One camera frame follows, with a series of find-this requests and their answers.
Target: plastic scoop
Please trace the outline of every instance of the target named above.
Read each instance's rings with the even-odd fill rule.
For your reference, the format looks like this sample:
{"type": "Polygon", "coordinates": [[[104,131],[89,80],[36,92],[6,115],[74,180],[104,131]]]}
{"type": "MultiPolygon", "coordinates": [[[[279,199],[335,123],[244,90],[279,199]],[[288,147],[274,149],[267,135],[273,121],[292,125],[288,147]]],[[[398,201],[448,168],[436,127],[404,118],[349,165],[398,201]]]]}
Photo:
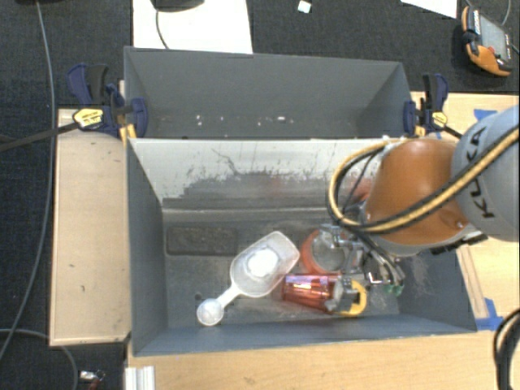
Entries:
{"type": "Polygon", "coordinates": [[[281,232],[272,232],[231,263],[231,287],[216,299],[206,299],[197,308],[202,325],[212,327],[224,316],[224,308],[236,297],[263,297],[287,275],[300,257],[297,247],[281,232]]]}

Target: black device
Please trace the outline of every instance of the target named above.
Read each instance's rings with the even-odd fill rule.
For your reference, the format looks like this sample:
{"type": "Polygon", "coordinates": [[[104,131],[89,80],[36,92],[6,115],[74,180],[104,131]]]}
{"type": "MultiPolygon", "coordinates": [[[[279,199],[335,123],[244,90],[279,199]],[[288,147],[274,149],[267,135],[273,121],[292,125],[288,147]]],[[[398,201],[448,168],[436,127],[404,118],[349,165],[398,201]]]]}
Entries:
{"type": "Polygon", "coordinates": [[[508,76],[513,65],[507,31],[471,6],[464,9],[461,20],[464,46],[471,61],[487,72],[508,76]]]}

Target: clamp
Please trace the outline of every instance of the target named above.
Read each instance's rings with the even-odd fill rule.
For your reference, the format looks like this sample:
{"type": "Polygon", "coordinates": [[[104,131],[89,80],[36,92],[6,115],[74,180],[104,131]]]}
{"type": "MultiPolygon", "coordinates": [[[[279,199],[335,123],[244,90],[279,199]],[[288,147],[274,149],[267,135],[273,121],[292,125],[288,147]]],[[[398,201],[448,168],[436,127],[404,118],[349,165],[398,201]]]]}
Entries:
{"type": "Polygon", "coordinates": [[[83,131],[103,132],[119,137],[119,130],[133,124],[137,137],[148,127],[145,99],[136,97],[125,105],[124,97],[114,84],[105,85],[106,65],[78,63],[67,73],[67,87],[81,106],[72,118],[83,131]]]}
{"type": "Polygon", "coordinates": [[[415,102],[407,101],[403,114],[405,132],[415,136],[426,136],[431,132],[446,131],[460,138],[461,134],[448,127],[448,117],[442,111],[448,98],[448,81],[441,74],[422,76],[426,97],[421,97],[420,109],[415,102]]]}

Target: scratch mark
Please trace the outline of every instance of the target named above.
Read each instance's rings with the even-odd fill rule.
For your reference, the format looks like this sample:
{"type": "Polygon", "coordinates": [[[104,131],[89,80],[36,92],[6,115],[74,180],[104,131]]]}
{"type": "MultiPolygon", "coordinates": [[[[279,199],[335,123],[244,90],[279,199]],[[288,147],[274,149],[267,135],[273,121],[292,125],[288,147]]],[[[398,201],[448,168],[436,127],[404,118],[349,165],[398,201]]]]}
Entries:
{"type": "Polygon", "coordinates": [[[253,379],[251,379],[250,377],[244,377],[244,381],[249,385],[249,386],[254,386],[257,382],[254,381],[253,379]]]}
{"type": "Polygon", "coordinates": [[[229,169],[231,169],[231,172],[233,172],[234,176],[241,176],[242,173],[236,169],[235,163],[231,160],[229,156],[226,156],[225,154],[221,154],[220,152],[217,152],[215,149],[212,149],[214,153],[219,156],[221,159],[223,159],[226,164],[229,166],[229,169]]]}

